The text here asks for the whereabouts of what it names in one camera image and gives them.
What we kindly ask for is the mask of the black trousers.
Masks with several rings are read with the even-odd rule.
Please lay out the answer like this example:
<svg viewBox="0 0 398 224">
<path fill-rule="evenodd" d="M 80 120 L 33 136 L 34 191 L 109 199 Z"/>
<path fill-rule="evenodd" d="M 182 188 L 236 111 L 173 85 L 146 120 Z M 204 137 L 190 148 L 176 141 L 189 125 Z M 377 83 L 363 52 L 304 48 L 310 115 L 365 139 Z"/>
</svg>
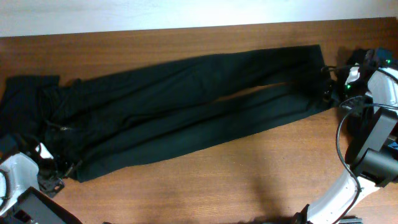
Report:
<svg viewBox="0 0 398 224">
<path fill-rule="evenodd" d="M 40 92 L 45 145 L 93 180 L 330 108 L 319 45 L 216 54 Z"/>
</svg>

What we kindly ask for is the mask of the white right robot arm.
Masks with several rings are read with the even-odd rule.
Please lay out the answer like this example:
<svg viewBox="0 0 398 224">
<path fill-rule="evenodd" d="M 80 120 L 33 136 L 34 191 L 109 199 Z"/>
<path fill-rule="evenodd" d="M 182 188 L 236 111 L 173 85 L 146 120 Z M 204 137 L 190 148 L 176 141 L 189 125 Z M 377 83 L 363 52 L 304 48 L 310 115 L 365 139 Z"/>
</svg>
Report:
<svg viewBox="0 0 398 224">
<path fill-rule="evenodd" d="M 355 50 L 344 66 L 325 66 L 337 80 L 326 97 L 341 113 L 336 152 L 344 170 L 291 223 L 362 223 L 348 213 L 365 197 L 397 183 L 397 59 L 390 50 Z"/>
</svg>

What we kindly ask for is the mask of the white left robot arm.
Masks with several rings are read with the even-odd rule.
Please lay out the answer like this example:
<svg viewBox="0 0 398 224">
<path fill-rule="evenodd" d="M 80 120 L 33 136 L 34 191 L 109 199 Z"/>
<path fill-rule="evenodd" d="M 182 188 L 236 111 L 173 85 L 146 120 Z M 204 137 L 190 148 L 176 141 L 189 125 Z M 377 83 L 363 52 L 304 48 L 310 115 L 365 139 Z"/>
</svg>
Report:
<svg viewBox="0 0 398 224">
<path fill-rule="evenodd" d="M 33 142 L 1 138 L 1 223 L 80 223 L 52 200 L 65 187 L 63 175 L 47 148 Z"/>
</svg>

